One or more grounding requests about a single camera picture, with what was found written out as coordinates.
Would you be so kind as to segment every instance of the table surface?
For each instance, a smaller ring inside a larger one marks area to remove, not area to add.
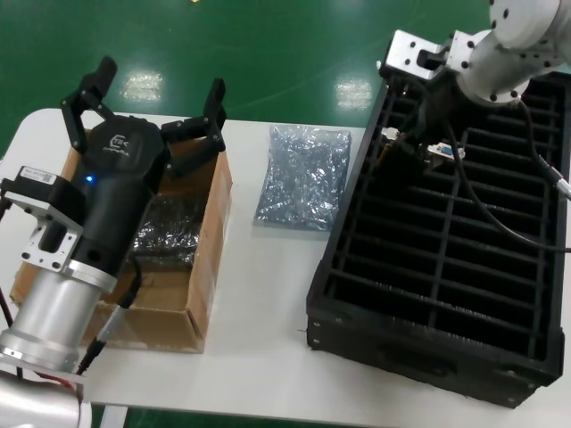
[[[157,124],[177,119],[142,117]],[[88,112],[84,121],[91,128],[99,118]],[[354,159],[363,129],[351,132]],[[206,351],[105,350],[87,373],[94,402],[354,425],[568,426],[569,374],[517,410],[507,410],[310,350],[303,332],[305,296],[328,235],[253,226],[268,161],[269,123],[230,120],[223,135],[234,186]],[[68,150],[61,113],[36,111],[18,129],[0,177],[15,177],[22,164],[58,173]],[[18,249],[34,225],[35,219],[20,210],[9,210],[0,225],[4,292],[20,265]],[[565,278],[568,309],[568,272]],[[571,331],[568,313],[562,323]]]

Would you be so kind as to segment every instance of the black cable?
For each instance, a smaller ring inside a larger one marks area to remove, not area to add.
[[[563,177],[537,152],[534,140],[534,121],[532,119],[532,113],[527,108],[527,105],[525,105],[523,101],[519,100],[517,107],[521,110],[525,118],[525,138],[527,139],[529,155],[540,174],[543,175],[543,178],[545,178],[548,183],[555,186]]]
[[[424,87],[424,85],[422,85],[419,81],[417,81],[414,78],[408,78],[407,82],[410,83],[411,85],[413,85],[416,89],[418,89],[422,93],[423,97],[428,102],[430,102],[436,109],[438,108],[434,104],[432,96],[430,95],[428,90]],[[531,115],[529,116],[529,120],[526,120],[526,123],[528,126],[528,132],[527,132],[528,145],[530,147],[534,148],[535,143],[533,141],[534,137],[533,137],[533,127],[531,126],[532,125]],[[516,241],[520,241],[521,243],[523,243],[525,245],[532,246],[532,247],[535,247],[539,250],[544,250],[544,251],[571,252],[571,248],[555,247],[555,246],[551,246],[551,245],[545,245],[543,243],[538,243],[534,240],[528,239],[528,238],[518,234],[517,232],[514,232],[509,227],[507,227],[503,223],[501,223],[487,209],[487,207],[482,203],[482,201],[480,201],[480,198],[478,198],[476,192],[474,191],[474,188],[470,184],[470,180],[468,179],[466,171],[464,170],[464,165],[462,163],[462,159],[460,158],[458,141],[456,140],[456,136],[454,135],[454,131],[452,130],[451,123],[446,118],[442,117],[442,124],[443,124],[443,128],[444,128],[444,132],[446,133],[446,137],[450,140],[452,152],[454,154],[454,163],[456,164],[456,170],[458,171],[458,174],[460,176],[460,180],[462,181],[462,184],[464,185],[464,189],[466,190],[466,192],[468,193],[468,195],[470,196],[470,198],[472,199],[472,201],[474,202],[476,207],[480,210],[482,215],[484,217],[486,217],[490,223],[492,223],[494,226],[496,226],[496,228],[503,235],[505,235],[511,239],[515,239]]]
[[[91,343],[89,343],[86,355],[79,363],[78,371],[76,372],[77,375],[84,374],[91,366],[91,363],[101,354],[101,351],[107,344],[107,339],[112,335],[115,326],[121,321],[123,312],[130,308],[137,297],[137,293],[143,284],[143,274],[141,273],[141,266],[135,256],[131,257],[131,262],[133,263],[133,268],[135,268],[135,276],[125,294],[123,294],[117,302],[117,307],[111,313],[109,320],[107,320],[101,331],[94,337]]]

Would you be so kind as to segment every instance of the open cardboard box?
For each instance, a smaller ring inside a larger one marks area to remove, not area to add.
[[[191,149],[193,144],[194,141],[179,143],[173,146],[173,152],[180,154]],[[61,176],[71,179],[78,161],[79,154],[70,150]],[[107,342],[108,346],[203,351],[228,221],[231,187],[232,176],[225,152],[188,177],[176,181],[163,177],[159,194],[208,194],[194,266],[192,270],[183,271],[143,267],[143,284],[137,299]],[[16,304],[21,305],[26,298],[37,271],[37,267],[22,263],[10,294]],[[103,327],[133,275],[133,270],[126,267],[113,293],[99,300],[82,344],[89,344]]]

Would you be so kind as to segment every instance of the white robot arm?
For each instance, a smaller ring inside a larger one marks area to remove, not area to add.
[[[490,4],[491,31],[456,31],[443,45],[397,31],[384,67],[428,81],[454,71],[470,101],[498,107],[523,94],[530,78],[571,62],[571,0]]]

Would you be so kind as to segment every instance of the green epoxy floor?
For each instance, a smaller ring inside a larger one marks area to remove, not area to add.
[[[434,41],[489,28],[485,0],[0,0],[0,153],[103,55],[115,111],[190,116],[214,77],[230,119],[364,127],[393,32]],[[131,410],[129,427],[266,426]]]

